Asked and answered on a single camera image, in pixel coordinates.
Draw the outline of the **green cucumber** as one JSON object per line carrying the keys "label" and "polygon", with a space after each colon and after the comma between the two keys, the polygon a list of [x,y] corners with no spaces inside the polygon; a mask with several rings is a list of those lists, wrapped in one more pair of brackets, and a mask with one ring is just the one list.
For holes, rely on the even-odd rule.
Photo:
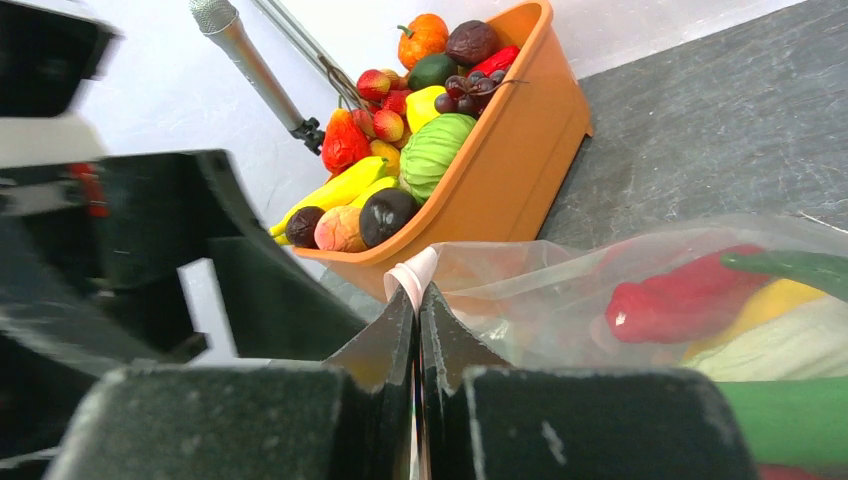
{"label": "green cucumber", "polygon": [[847,301],[847,258],[798,250],[728,253],[721,263],[732,270],[792,280]]}

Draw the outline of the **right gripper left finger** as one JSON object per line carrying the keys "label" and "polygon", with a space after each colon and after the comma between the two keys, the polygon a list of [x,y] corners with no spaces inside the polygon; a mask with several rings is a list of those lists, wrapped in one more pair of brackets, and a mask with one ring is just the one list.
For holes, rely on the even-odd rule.
{"label": "right gripper left finger", "polygon": [[49,479],[406,479],[415,311],[397,290],[322,362],[119,369],[74,414]]}

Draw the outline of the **green zucchini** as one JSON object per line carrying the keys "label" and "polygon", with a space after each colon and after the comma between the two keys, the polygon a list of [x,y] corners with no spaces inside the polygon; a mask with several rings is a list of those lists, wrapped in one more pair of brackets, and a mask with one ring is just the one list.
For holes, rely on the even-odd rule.
{"label": "green zucchini", "polygon": [[763,464],[847,465],[847,379],[721,382],[749,451]]}

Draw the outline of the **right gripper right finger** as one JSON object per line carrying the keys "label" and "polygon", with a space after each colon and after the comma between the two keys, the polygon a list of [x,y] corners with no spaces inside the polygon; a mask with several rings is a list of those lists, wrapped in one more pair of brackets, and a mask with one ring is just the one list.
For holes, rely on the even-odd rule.
{"label": "right gripper right finger", "polygon": [[432,479],[754,479],[731,409],[683,369],[524,369],[419,310],[421,458]]}

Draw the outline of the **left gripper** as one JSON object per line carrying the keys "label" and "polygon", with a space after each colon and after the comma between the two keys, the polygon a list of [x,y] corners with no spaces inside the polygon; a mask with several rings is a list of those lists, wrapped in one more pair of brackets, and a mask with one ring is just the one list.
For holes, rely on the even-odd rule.
{"label": "left gripper", "polygon": [[366,326],[271,238],[223,150],[2,173],[3,458],[56,446],[105,372],[210,348],[178,275],[207,252],[240,355],[323,360]]}

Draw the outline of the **green napa cabbage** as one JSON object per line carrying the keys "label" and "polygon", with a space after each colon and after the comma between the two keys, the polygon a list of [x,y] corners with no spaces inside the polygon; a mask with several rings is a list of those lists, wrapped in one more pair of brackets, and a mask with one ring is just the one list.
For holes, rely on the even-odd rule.
{"label": "green napa cabbage", "polygon": [[719,382],[845,377],[847,303],[803,304],[681,365]]}

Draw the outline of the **clear zip top bag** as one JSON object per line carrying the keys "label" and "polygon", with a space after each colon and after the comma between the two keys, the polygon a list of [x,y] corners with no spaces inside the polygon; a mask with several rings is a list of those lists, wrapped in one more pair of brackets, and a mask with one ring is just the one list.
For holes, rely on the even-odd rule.
{"label": "clear zip top bag", "polygon": [[847,234],[798,217],[673,223],[589,251],[447,242],[388,270],[436,286],[519,367],[680,366],[719,382],[847,373]]}

